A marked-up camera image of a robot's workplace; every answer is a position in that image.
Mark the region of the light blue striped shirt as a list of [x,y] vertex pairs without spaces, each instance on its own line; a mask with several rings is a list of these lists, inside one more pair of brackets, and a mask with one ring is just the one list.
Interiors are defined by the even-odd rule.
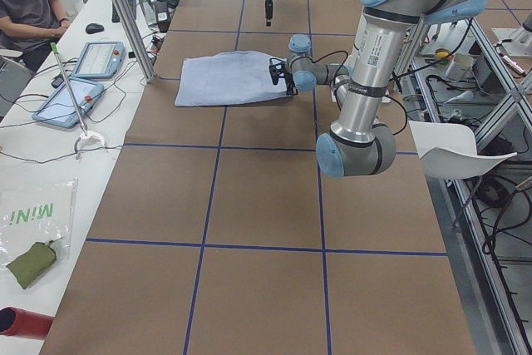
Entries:
[[231,106],[284,98],[284,83],[273,84],[271,55],[257,51],[221,52],[184,60],[176,106]]

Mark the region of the black keyboard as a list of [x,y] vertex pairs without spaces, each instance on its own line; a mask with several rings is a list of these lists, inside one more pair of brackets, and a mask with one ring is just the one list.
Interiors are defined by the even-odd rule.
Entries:
[[[136,20],[136,1],[137,0],[126,0],[127,6],[131,10],[131,14],[134,20]],[[118,23],[121,21],[115,4],[112,4],[111,21],[113,23]]]

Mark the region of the black computer mouse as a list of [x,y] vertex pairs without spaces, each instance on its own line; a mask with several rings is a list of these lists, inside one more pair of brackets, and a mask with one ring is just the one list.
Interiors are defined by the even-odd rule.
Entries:
[[103,32],[105,30],[105,27],[99,23],[89,23],[86,25],[85,32],[88,35],[96,34],[99,32]]

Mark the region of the far teach pendant tablet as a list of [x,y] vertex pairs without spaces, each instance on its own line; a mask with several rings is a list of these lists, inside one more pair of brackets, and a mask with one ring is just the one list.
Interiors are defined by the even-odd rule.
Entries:
[[121,66],[124,53],[123,42],[87,42],[72,75],[85,79],[111,78]]

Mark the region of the teach pendant tablet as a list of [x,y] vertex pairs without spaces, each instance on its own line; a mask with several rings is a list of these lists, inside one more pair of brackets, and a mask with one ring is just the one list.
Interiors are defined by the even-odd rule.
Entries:
[[85,79],[111,78],[121,66],[124,53],[123,42],[87,42],[72,75]]
[[[69,79],[82,115],[85,115],[103,93],[104,86],[95,81],[73,77]],[[79,122],[67,85],[62,83],[32,114],[34,121],[45,122],[61,128],[71,128]]]

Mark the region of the green reacher grabber stick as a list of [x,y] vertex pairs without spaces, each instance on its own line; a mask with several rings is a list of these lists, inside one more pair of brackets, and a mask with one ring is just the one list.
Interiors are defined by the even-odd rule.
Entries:
[[64,81],[64,83],[66,85],[66,89],[67,89],[67,91],[69,93],[69,96],[71,98],[72,105],[73,105],[73,107],[75,109],[75,112],[76,112],[76,115],[78,117],[79,124],[80,124],[80,127],[81,127],[81,134],[76,139],[76,141],[74,143],[75,155],[76,155],[76,158],[79,160],[81,158],[81,150],[80,150],[79,146],[80,146],[80,144],[82,142],[96,140],[96,141],[100,142],[100,144],[101,144],[101,146],[103,148],[105,148],[106,147],[105,138],[100,133],[95,132],[95,131],[91,131],[91,130],[88,129],[87,124],[83,120],[83,116],[82,116],[82,113],[81,113],[81,108],[78,105],[78,102],[76,100],[74,91],[71,88],[71,83],[69,81],[69,78],[67,77],[66,71],[65,71],[65,69],[63,67],[63,64],[62,64],[62,61],[61,61],[61,59],[59,57],[59,51],[57,50],[57,45],[56,45],[55,42],[51,43],[51,49],[52,49],[53,55],[55,56],[55,58],[57,60],[57,65],[59,67],[59,70],[60,70],[60,73],[62,75],[63,81]]

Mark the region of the small black phone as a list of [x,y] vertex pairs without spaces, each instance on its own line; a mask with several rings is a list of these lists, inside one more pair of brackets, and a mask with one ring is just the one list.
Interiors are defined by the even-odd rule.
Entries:
[[62,85],[64,82],[64,79],[61,75],[57,75],[52,79],[51,85],[53,88],[58,88],[60,85]]

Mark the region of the near teach pendant tablet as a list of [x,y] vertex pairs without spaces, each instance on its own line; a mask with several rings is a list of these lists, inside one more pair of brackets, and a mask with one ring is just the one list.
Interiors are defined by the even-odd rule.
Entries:
[[[103,93],[104,86],[95,81],[73,77],[69,79],[82,115],[85,115]],[[79,122],[67,85],[62,83],[32,114],[34,121],[45,122],[61,128],[71,128]]]

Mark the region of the seated person grey shirt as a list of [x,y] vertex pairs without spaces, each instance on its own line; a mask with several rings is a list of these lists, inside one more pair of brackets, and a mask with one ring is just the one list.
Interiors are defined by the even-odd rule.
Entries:
[[37,71],[71,26],[61,0],[1,0],[1,46],[19,51],[25,66]]

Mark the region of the clear plastic bag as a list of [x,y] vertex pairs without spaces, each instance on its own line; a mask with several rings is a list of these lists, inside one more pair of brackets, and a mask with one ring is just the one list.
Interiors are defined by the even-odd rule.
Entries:
[[1,192],[1,274],[30,247],[50,244],[57,260],[70,256],[77,179],[46,181]]

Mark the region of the green fabric pouch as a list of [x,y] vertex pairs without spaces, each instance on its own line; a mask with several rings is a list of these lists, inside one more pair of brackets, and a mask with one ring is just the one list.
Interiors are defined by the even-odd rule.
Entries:
[[49,244],[36,242],[28,251],[7,264],[7,269],[20,287],[27,289],[56,261],[57,254]]

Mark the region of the red cylinder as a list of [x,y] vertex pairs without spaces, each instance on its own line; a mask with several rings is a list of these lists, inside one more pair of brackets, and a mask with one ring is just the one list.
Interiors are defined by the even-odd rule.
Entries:
[[8,337],[44,340],[54,317],[20,308],[1,310],[1,334]]

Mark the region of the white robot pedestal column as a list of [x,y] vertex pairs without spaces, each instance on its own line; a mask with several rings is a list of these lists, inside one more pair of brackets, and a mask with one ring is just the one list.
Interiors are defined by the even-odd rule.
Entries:
[[367,20],[364,15],[364,3],[362,4],[362,10],[360,14],[360,19],[357,25],[357,32],[355,34],[355,37],[352,42],[352,51],[351,54],[347,57],[347,60],[345,61],[345,67],[350,71],[350,74],[354,72],[354,68],[356,66],[357,60],[359,58],[360,48],[362,46],[362,40],[365,37],[365,32],[367,28]]

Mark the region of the aluminium frame post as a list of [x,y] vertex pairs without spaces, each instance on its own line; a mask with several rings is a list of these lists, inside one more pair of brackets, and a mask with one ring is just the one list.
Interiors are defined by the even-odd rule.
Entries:
[[115,4],[120,16],[121,25],[126,33],[132,51],[144,75],[147,83],[155,79],[155,70],[148,57],[147,50],[141,38],[136,20],[133,19],[131,10],[128,8],[126,0],[111,0]]

